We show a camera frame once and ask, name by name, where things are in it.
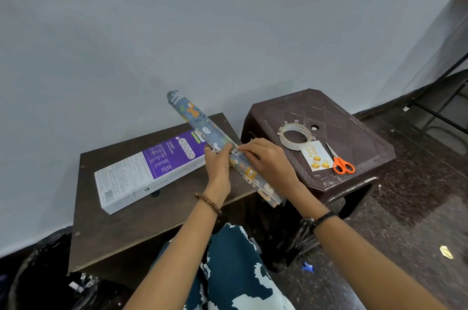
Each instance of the person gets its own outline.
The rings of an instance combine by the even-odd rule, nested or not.
[[[269,277],[259,250],[242,227],[226,224],[212,235],[217,213],[207,201],[221,207],[230,192],[231,148],[228,144],[217,154],[205,150],[206,200],[198,200],[126,310],[294,309]],[[299,181],[281,147],[254,139],[238,150],[304,218],[317,221],[329,213]],[[446,309],[339,217],[326,218],[313,232],[367,309]]]

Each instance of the brown beaded bracelet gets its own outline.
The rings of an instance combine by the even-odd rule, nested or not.
[[[218,215],[222,215],[223,212],[221,211],[221,209],[219,209],[216,204],[214,204],[214,202],[212,202],[206,195],[202,195],[200,193],[195,193],[195,198],[200,200],[200,199],[203,199],[203,201],[205,201],[206,203],[208,203],[208,205],[210,207],[212,207],[212,209],[216,212],[216,214]]]

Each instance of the wrapping paper roll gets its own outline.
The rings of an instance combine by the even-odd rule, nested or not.
[[[276,207],[283,201],[284,198],[278,195],[265,179],[253,169],[246,156],[236,149],[237,145],[216,124],[208,119],[206,114],[177,90],[169,91],[167,100],[185,121],[195,129],[198,137],[206,141],[213,150],[221,150],[228,142],[233,145],[234,149],[229,157],[231,165],[272,207]]]

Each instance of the black wristband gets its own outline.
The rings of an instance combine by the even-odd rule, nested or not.
[[[312,227],[311,231],[313,232],[317,226],[319,226],[321,223],[323,223],[325,220],[327,220],[328,218],[330,218],[332,216],[336,216],[336,214],[334,212],[332,212],[332,211],[329,211],[324,216],[321,216],[320,218],[315,220],[314,223],[313,223],[313,227]]]

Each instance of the clear adhesive tape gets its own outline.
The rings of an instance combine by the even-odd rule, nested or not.
[[[278,135],[279,135],[279,140],[281,141],[281,143],[288,149],[300,150],[302,147],[307,145],[310,141],[315,140],[315,137],[312,135],[309,129],[307,129],[306,126],[299,124],[298,121],[294,123],[288,123],[288,122],[284,122],[284,123],[285,124],[279,128]],[[299,143],[299,142],[292,142],[291,140],[288,140],[285,137],[284,132],[291,131],[291,130],[300,132],[303,136],[306,137],[307,141]]]

